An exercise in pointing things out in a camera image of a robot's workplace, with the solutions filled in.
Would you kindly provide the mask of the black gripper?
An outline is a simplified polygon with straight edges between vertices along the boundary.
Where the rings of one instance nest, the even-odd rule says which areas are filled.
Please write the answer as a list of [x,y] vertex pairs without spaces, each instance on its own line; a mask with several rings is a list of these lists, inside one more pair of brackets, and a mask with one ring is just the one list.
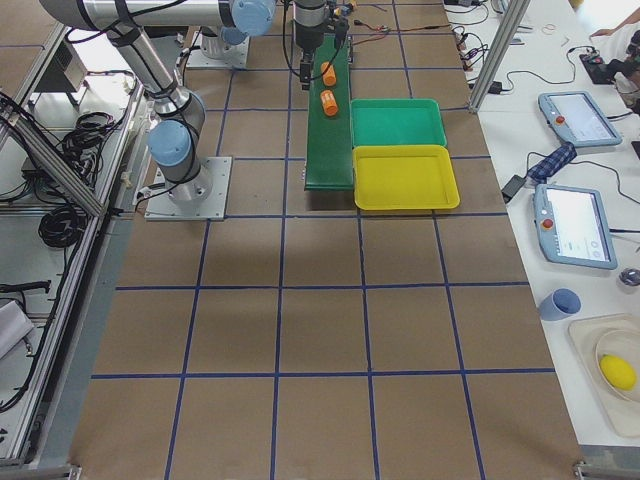
[[334,35],[334,49],[340,50],[349,30],[347,19],[325,19],[321,23],[307,26],[294,21],[294,40],[303,51],[299,65],[301,88],[308,91],[312,82],[312,59],[315,51],[322,45],[326,34]]

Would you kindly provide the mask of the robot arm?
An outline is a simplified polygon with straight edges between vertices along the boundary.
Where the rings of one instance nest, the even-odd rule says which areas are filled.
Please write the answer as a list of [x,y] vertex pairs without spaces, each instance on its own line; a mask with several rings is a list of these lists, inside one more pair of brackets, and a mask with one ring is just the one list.
[[212,187],[196,150],[205,106],[165,66],[145,29],[200,26],[231,33],[235,42],[266,34],[275,13],[273,1],[43,1],[41,6],[63,25],[104,34],[153,99],[160,124],[149,134],[151,154],[174,202],[202,200]]
[[293,38],[301,49],[299,81],[303,91],[308,91],[314,81],[314,59],[316,50],[322,46],[326,34],[334,38],[334,60],[342,49],[349,29],[348,19],[336,14],[333,1],[299,0],[293,2]]

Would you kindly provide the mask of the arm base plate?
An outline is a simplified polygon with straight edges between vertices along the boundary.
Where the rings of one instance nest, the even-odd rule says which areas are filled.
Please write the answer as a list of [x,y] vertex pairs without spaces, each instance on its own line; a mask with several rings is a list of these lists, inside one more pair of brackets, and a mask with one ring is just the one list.
[[191,70],[244,70],[246,68],[250,38],[237,45],[224,41],[221,36],[197,32],[190,46],[186,68]]
[[201,159],[199,175],[189,183],[178,185],[169,193],[160,168],[155,180],[162,188],[160,195],[152,194],[146,202],[144,218],[147,221],[223,221],[226,213],[232,157],[206,157]]

